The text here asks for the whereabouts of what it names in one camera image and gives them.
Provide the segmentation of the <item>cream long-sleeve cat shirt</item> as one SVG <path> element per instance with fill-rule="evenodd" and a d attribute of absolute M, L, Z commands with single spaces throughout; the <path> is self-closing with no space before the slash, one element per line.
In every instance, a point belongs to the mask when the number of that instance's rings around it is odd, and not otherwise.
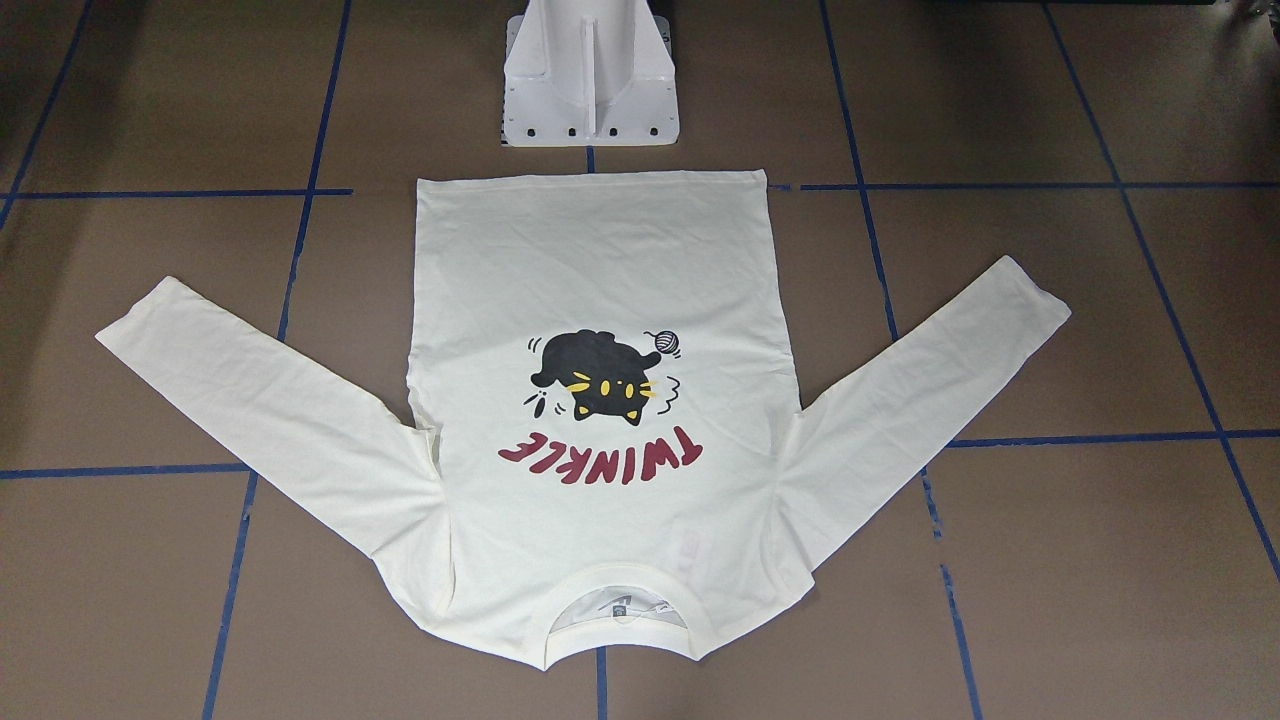
<path fill-rule="evenodd" d="M 803 406 L 765 188 L 420 181 L 412 425 L 173 277 L 97 340 L 426 633 L 539 670 L 699 660 L 799 602 L 1070 315 L 1001 258 Z"/>

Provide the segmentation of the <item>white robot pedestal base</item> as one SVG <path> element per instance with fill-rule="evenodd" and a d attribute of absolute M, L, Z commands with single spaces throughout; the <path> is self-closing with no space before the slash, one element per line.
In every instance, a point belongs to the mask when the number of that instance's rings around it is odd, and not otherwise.
<path fill-rule="evenodd" d="M 506 26 L 511 147 L 634 147 L 680 136 L 669 23 L 646 1 L 530 1 Z"/>

